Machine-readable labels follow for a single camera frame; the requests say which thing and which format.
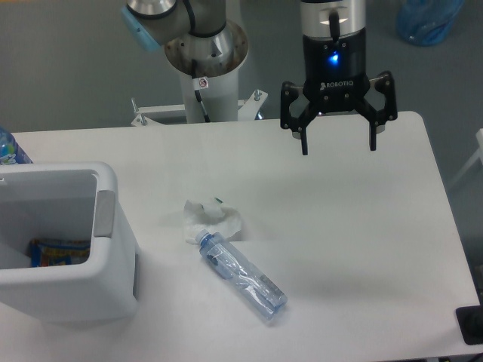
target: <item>metal bracket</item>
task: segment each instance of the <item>metal bracket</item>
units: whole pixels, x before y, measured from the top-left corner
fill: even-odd
[[[260,113],[260,108],[266,102],[268,96],[268,93],[257,89],[247,100],[239,100],[238,120],[253,121],[254,119],[263,119],[263,115]],[[170,124],[170,119],[186,115],[186,110],[183,104],[137,108],[134,98],[131,99],[131,102],[133,103],[134,114],[136,115],[136,118],[131,122],[131,125],[136,127]],[[151,118],[161,119],[163,121],[166,120],[166,123],[159,123],[153,121]]]

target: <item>white table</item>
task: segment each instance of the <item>white table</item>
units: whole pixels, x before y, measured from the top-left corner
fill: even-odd
[[[423,121],[368,147],[359,116],[16,134],[36,162],[105,161],[142,249],[131,319],[45,324],[0,305],[4,361],[380,361],[471,354],[454,310],[478,304]],[[287,294],[265,325],[183,241],[186,199],[245,219],[236,246]]]

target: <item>white plastic container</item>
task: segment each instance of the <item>white plastic container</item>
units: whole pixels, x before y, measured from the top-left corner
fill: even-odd
[[[78,265],[29,267],[33,238],[91,240]],[[42,321],[134,314],[139,248],[103,163],[0,167],[0,302]]]

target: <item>black cable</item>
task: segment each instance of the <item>black cable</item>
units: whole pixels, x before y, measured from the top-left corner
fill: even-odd
[[[188,13],[189,25],[190,25],[190,28],[191,28],[190,31],[191,31],[196,27],[195,12],[193,11],[191,4],[189,3],[189,0],[183,0],[183,3],[186,8],[186,12]]]
[[[196,66],[198,65],[198,62],[196,60],[191,61],[191,79],[196,79]],[[196,100],[199,102],[201,108],[202,108],[202,113],[203,113],[203,118],[205,119],[205,123],[211,123],[210,116],[208,115],[208,112],[206,111],[205,104],[203,103],[202,99],[202,94],[199,90],[195,90],[195,97]]]
[[[307,156],[309,154],[309,147],[307,145],[307,129],[303,128],[300,132],[300,141],[302,141],[302,155]]]
[[[479,353],[476,356],[474,356],[471,360],[468,360],[468,362],[476,362],[479,360],[481,357],[483,357],[483,353]]]

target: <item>plastic water bottle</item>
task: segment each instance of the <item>plastic water bottle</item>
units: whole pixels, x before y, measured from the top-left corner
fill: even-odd
[[[31,164],[32,160],[15,141],[14,136],[0,127],[0,165]]]
[[[247,260],[220,233],[210,234],[203,230],[196,235],[200,254],[210,266],[227,279],[267,320],[287,302],[283,292]]]
[[[434,45],[443,41],[464,0],[405,0],[398,14],[399,35],[415,45]]]

